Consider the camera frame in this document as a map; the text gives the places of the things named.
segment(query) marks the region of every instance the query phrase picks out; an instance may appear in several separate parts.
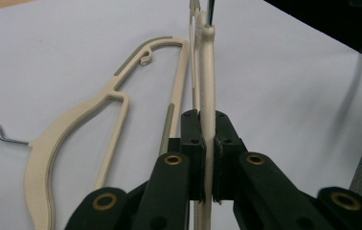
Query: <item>screw hole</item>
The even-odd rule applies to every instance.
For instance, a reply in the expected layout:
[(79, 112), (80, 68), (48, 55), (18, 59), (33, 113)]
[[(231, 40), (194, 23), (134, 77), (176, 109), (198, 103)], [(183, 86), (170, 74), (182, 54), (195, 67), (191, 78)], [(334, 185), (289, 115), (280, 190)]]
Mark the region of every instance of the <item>screw hole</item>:
[(182, 158), (177, 155), (170, 155), (164, 159), (168, 165), (178, 165), (181, 163)]
[(265, 162), (261, 156), (255, 154), (247, 156), (246, 160), (253, 165), (262, 165)]
[(330, 199), (336, 205), (350, 211), (357, 211), (361, 208), (361, 204), (357, 199), (345, 193), (334, 192), (330, 195)]
[(112, 208), (116, 204), (116, 201), (118, 201), (118, 198), (114, 194), (105, 193), (98, 195), (94, 199), (92, 207), (98, 211), (105, 211)]

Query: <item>cream plastic hanger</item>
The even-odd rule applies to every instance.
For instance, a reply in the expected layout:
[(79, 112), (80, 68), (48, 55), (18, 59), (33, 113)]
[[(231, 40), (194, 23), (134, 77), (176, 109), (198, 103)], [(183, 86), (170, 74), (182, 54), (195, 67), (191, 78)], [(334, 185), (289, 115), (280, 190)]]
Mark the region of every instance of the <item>cream plastic hanger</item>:
[(215, 138), (215, 27), (212, 25), (213, 6), (208, 2), (208, 13), (200, 10), (198, 0), (190, 2), (190, 42), (192, 45), (192, 92), (193, 108), (200, 112), (202, 137), (205, 140), (206, 199), (195, 202), (194, 229), (211, 229), (212, 185), (214, 177), (214, 138)]
[(137, 66), (139, 61), (141, 64), (147, 64), (152, 58), (153, 50), (164, 46), (181, 47), (180, 59), (178, 60), (175, 82), (160, 146), (160, 154), (166, 153), (168, 140), (170, 137), (175, 137), (177, 131), (190, 46), (187, 40), (171, 36), (154, 38), (140, 45), (114, 74), (114, 78), (111, 79), (96, 97), (77, 105), (60, 116), (37, 140), (27, 143), (9, 139), (5, 136), (0, 126), (0, 140), (28, 145), (32, 148), (32, 153), (25, 171), (24, 184), (26, 204), (32, 216), (34, 229), (52, 230), (55, 228), (55, 208), (52, 194), (51, 172), (59, 146), (73, 127), (77, 126), (88, 115), (95, 112), (106, 100), (120, 100), (123, 102), (121, 112), (113, 130), (94, 189), (97, 190), (103, 186), (129, 105), (129, 97), (126, 93), (119, 92), (117, 89), (129, 73)]

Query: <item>beige hanger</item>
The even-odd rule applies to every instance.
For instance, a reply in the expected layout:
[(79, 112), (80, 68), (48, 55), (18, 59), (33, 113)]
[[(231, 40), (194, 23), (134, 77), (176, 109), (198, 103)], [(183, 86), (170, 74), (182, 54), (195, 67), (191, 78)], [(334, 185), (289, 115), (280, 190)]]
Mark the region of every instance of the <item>beige hanger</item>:
[(94, 188), (99, 189), (103, 186), (129, 104), (129, 97), (126, 93), (116, 90), (139, 62), (142, 64), (148, 63), (151, 60), (152, 51), (163, 46), (181, 46), (181, 54), (169, 106), (172, 118), (169, 122), (168, 136), (175, 137), (189, 58), (189, 42), (182, 38), (170, 36), (158, 37), (139, 46), (95, 98), (67, 111), (48, 126), (37, 140), (29, 144), (33, 150), (25, 171), (25, 198), (34, 222), (34, 229), (52, 230), (55, 226), (51, 173), (59, 146), (73, 127), (96, 111), (106, 100), (120, 100), (123, 102), (120, 116), (113, 130)]

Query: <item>white table surface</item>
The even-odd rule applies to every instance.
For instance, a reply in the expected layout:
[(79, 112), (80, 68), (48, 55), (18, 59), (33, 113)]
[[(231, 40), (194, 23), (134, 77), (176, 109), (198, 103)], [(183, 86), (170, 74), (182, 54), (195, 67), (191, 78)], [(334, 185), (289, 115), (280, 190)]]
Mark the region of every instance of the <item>white table surface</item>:
[[(227, 2), (215, 5), (217, 110), (300, 190), (348, 188), (362, 153), (362, 56), (261, 0)], [(1, 9), (7, 135), (35, 140), (95, 96), (142, 42), (188, 38), (188, 21), (189, 1), (38, 0)], [(131, 102), (106, 186), (130, 191), (151, 173), (179, 49), (153, 55), (121, 87)], [(92, 191), (119, 107), (107, 105), (61, 147), (53, 170), (57, 229)], [(191, 108), (188, 77), (182, 110)], [(23, 193), (30, 152), (0, 142), (0, 229), (33, 229)], [(237, 229), (234, 219), (230, 202), (215, 205), (213, 229)]]

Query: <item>white surface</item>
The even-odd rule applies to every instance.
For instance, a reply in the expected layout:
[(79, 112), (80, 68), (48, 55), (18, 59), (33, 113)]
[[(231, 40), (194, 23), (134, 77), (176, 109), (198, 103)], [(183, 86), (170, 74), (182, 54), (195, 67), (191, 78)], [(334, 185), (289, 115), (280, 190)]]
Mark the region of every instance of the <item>white surface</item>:
[[(33, 140), (96, 95), (142, 42), (188, 37), (188, 1), (42, 0), (0, 10), (0, 123)], [(216, 105), (249, 150), (270, 156), (299, 189), (348, 188), (362, 153), (362, 57), (260, 0), (216, 2)], [(148, 179), (178, 58), (155, 52), (121, 90), (131, 97), (107, 186)], [(183, 111), (192, 108), (187, 81)], [(92, 190), (117, 104), (77, 130), (53, 171), (57, 229)], [(30, 150), (0, 142), (0, 229), (32, 229), (23, 175)], [(236, 229), (232, 210), (213, 229)]]

